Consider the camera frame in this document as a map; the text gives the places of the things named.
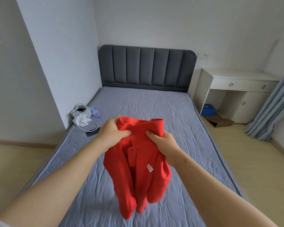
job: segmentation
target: clear plastic bottle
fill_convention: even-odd
[[[91,109],[91,113],[93,113],[92,116],[101,118],[100,112],[95,107]]]

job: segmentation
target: cabinet door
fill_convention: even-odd
[[[236,123],[250,123],[256,117],[270,93],[246,92],[233,116]]]

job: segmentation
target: white tissue paper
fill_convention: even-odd
[[[83,114],[83,113],[77,115],[73,119],[74,124],[76,124],[77,126],[86,126],[88,122],[91,122],[91,121],[92,119],[90,119],[87,114]]]

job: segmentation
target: person's right arm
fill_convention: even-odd
[[[175,168],[206,226],[265,226],[276,227],[231,189],[220,183],[177,145],[172,134],[163,137],[146,131],[147,136]]]

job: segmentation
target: wooden floor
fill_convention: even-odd
[[[204,122],[248,201],[284,226],[284,156],[271,144],[246,136],[244,125],[214,128]],[[17,196],[51,152],[0,145],[0,210]]]

